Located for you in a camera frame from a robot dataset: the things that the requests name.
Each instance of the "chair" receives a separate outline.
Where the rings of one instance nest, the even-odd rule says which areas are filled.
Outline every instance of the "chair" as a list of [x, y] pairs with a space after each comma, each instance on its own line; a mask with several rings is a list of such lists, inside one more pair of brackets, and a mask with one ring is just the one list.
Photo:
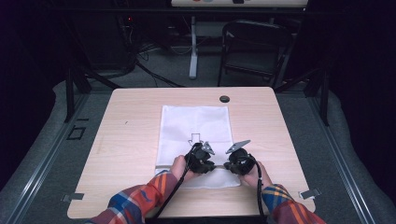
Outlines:
[[264, 22], [231, 21], [222, 29], [218, 86], [223, 69], [256, 75], [274, 87], [292, 36], [286, 28]]

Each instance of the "person's hand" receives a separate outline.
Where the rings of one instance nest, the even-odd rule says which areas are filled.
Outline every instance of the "person's hand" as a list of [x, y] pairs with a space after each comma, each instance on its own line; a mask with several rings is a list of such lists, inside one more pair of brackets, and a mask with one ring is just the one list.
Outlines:
[[[176, 177], [177, 181], [181, 178], [184, 173], [184, 169], [186, 168], [186, 160], [184, 156], [180, 155], [175, 158], [174, 163], [171, 166], [170, 172]], [[184, 176], [184, 182], [193, 179], [200, 174], [196, 174], [193, 171], [188, 171]]]
[[[265, 189], [273, 183], [262, 163], [260, 161], [257, 161], [257, 163], [260, 165], [260, 169], [262, 170], [262, 189]], [[247, 175], [239, 175], [238, 177], [241, 181], [246, 182], [250, 187], [253, 187], [254, 189], [257, 188], [257, 183], [259, 181], [259, 171], [257, 170], [256, 165]]]

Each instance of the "forearm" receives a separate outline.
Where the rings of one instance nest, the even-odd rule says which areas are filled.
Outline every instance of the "forearm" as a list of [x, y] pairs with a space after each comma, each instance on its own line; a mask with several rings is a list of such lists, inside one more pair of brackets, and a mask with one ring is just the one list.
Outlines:
[[325, 223], [304, 205], [295, 202], [281, 185], [271, 185], [262, 191], [262, 200], [278, 224]]
[[152, 178], [147, 185], [134, 186], [114, 195], [107, 210], [87, 223], [144, 223], [146, 214], [161, 206], [174, 189], [177, 179], [171, 173]]

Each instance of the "person's left hand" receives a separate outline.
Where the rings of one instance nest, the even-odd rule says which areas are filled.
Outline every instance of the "person's left hand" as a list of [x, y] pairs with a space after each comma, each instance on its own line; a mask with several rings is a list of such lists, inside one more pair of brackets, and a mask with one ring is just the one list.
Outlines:
[[[171, 166], [170, 172], [176, 177], [177, 181], [181, 178], [184, 173], [184, 169], [186, 168], [186, 160], [183, 155], [180, 155], [175, 158], [174, 163]], [[189, 170], [184, 176], [184, 182], [193, 179], [201, 174], [196, 174], [193, 171]]]

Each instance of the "white paper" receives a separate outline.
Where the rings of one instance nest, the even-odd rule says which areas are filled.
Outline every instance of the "white paper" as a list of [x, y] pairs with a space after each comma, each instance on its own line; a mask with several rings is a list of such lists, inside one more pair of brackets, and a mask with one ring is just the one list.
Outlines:
[[[157, 167], [170, 167], [178, 155], [186, 155], [195, 142], [208, 142], [216, 155], [210, 155], [215, 165], [228, 160], [225, 152], [233, 144], [227, 106], [163, 106]], [[239, 186], [236, 175], [216, 168], [182, 188], [218, 189]]]

